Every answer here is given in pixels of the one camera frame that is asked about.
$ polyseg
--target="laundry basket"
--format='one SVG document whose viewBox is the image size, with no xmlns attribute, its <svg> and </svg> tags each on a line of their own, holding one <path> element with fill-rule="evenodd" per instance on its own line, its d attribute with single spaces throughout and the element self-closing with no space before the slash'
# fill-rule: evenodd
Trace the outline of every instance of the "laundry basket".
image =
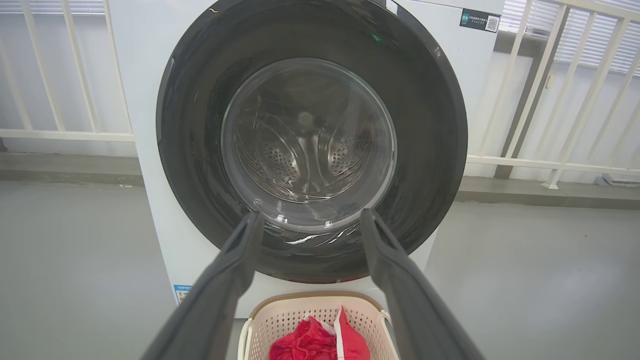
<svg viewBox="0 0 640 360">
<path fill-rule="evenodd" d="M 371 360 L 397 360 L 385 320 L 386 311 L 372 298 L 347 291 L 295 293 L 272 297 L 259 304 L 244 323 L 238 360 L 267 360 L 271 344 L 293 332 L 307 315 L 333 323 L 344 306 L 349 324 L 367 342 Z"/>
</svg>

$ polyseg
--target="qr code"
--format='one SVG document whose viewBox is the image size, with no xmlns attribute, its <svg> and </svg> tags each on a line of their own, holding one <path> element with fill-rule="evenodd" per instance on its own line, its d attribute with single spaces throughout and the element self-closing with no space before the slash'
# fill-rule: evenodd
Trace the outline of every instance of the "qr code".
<svg viewBox="0 0 640 360">
<path fill-rule="evenodd" d="M 497 16 L 489 15 L 486 20 L 486 26 L 484 27 L 484 29 L 496 33 L 498 32 L 498 24 L 500 24 L 500 18 Z"/>
</svg>

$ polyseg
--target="black sticker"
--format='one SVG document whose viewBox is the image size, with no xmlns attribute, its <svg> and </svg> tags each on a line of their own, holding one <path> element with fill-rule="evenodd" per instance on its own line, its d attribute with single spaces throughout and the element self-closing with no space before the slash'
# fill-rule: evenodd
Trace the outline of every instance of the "black sticker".
<svg viewBox="0 0 640 360">
<path fill-rule="evenodd" d="M 500 15 L 494 13 L 479 12 L 477 10 L 462 9 L 460 17 L 460 26 L 478 30 L 498 32 L 500 24 Z"/>
</svg>

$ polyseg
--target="window blind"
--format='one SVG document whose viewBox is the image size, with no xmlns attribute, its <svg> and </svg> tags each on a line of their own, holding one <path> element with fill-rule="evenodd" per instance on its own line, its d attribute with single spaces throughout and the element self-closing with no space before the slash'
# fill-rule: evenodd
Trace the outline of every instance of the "window blind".
<svg viewBox="0 0 640 360">
<path fill-rule="evenodd" d="M 639 0 L 599 0 L 599 2 L 629 11 L 640 12 Z M 517 32 L 525 5 L 526 0 L 506 0 L 504 4 L 505 15 L 503 15 L 503 20 L 500 22 L 500 30 Z M 544 37 L 544 35 L 540 35 L 539 33 L 546 33 L 546 37 L 548 38 L 548 32 L 553 26 L 558 8 L 559 6 L 557 4 L 534 1 L 531 14 L 529 15 L 530 19 L 527 21 L 525 34 Z M 563 63 L 573 61 L 573 57 L 578 48 L 578 42 L 582 36 L 582 30 L 587 23 L 588 17 L 589 12 L 584 10 L 571 9 L 569 11 L 569 16 L 564 25 L 564 31 L 556 51 L 555 61 Z M 584 51 L 580 57 L 579 65 L 597 67 L 600 64 L 604 52 L 609 45 L 615 25 L 615 18 L 608 17 L 605 14 L 598 14 L 596 16 Z M 640 25 L 631 22 L 623 36 L 620 47 L 616 51 L 616 56 L 609 70 L 628 72 L 638 49 L 640 49 Z M 640 70 L 636 70 L 636 75 L 640 75 Z"/>
<path fill-rule="evenodd" d="M 36 14 L 62 14 L 60 0 L 29 0 Z M 102 0 L 69 0 L 71 13 L 77 15 L 104 15 Z M 22 13 L 20 0 L 0 0 L 0 13 Z"/>
</svg>

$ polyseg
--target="washing machine door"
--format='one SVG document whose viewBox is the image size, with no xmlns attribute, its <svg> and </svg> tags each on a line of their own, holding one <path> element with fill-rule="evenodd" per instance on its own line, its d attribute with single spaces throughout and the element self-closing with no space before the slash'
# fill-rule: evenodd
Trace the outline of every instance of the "washing machine door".
<svg viewBox="0 0 640 360">
<path fill-rule="evenodd" d="M 187 216 L 221 247 L 267 219 L 257 268 L 290 281 L 368 275 L 359 213 L 407 252 L 460 185 L 467 118 L 446 55 L 391 0 L 221 0 L 169 59 L 157 138 Z"/>
</svg>

